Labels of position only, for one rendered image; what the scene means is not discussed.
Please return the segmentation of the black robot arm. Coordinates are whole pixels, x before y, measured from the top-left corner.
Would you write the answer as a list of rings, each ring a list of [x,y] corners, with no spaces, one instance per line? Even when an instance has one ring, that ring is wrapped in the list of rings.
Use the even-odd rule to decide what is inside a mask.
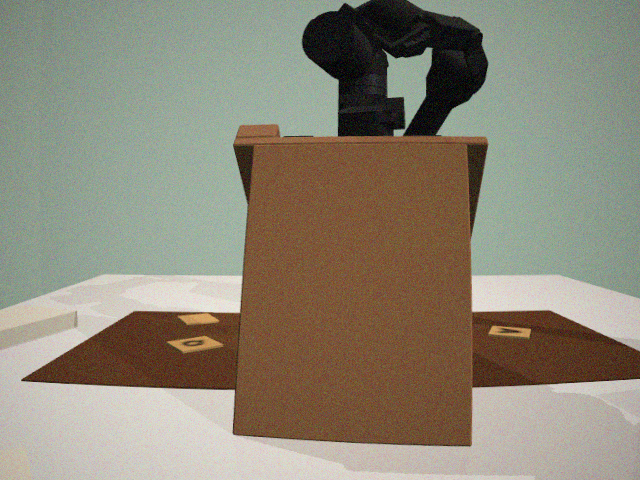
[[[355,9],[344,3],[310,20],[302,43],[312,62],[339,79],[339,92],[359,85],[387,91],[384,50],[408,58],[432,48],[426,97],[403,135],[411,137],[436,135],[449,112],[481,89],[489,65],[482,39],[480,29],[460,17],[425,11],[407,0],[370,0]],[[394,136],[394,130],[406,128],[404,97],[375,95],[374,104],[365,105],[345,97],[338,119],[340,136]]]

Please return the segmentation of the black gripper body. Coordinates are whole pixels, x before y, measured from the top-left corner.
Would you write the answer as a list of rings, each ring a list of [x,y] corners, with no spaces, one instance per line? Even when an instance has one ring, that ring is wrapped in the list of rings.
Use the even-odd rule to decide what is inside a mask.
[[[356,105],[365,105],[374,104],[375,95],[386,95],[388,98],[388,92],[380,87],[368,85],[346,87],[339,92],[338,112],[344,108],[345,97],[355,97]]]

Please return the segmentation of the tan letter tile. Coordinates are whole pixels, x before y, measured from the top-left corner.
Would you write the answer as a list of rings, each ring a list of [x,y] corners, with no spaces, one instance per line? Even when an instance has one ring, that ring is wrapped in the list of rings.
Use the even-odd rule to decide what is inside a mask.
[[[511,328],[511,327],[502,327],[502,326],[493,325],[491,330],[488,333],[488,336],[529,340],[530,334],[531,334],[531,329],[529,328]]]
[[[207,336],[201,336],[201,337],[184,339],[184,340],[167,341],[166,345],[172,347],[173,349],[179,351],[182,354],[195,352],[195,351],[200,352],[204,350],[223,347],[222,343],[215,341]]]
[[[194,325],[194,324],[212,324],[218,323],[218,320],[210,314],[197,314],[197,315],[179,315],[177,318],[182,321],[186,325]]]

